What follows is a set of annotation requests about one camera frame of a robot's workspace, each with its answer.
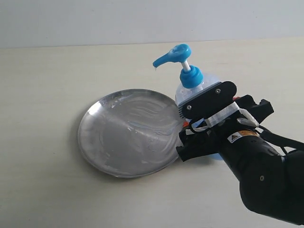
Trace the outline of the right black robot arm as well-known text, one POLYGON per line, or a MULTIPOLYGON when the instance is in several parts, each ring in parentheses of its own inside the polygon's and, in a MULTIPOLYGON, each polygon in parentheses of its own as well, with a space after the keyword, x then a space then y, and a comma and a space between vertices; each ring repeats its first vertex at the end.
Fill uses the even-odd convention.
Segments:
POLYGON ((273 111, 269 101, 255 103, 249 95, 200 95, 183 104, 180 113, 204 124, 198 130, 183 128, 177 152, 183 161, 218 153, 239 181, 248 210, 302 225, 304 145, 261 125, 273 111))

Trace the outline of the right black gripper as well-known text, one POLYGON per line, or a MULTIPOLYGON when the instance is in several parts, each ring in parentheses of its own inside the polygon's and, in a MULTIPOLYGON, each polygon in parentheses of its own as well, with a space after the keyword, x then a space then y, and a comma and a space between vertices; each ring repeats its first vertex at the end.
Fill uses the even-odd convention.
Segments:
POLYGON ((237 110, 228 114, 228 117, 227 114, 222 114, 227 106, 203 120, 197 127, 192 121, 184 121, 179 132, 181 145, 176 146, 177 154, 183 162, 198 157, 220 161, 220 148, 224 143, 234 143, 246 136, 259 137, 256 128, 274 113, 271 103, 265 99, 256 103, 250 95, 234 97, 234 102, 237 110))

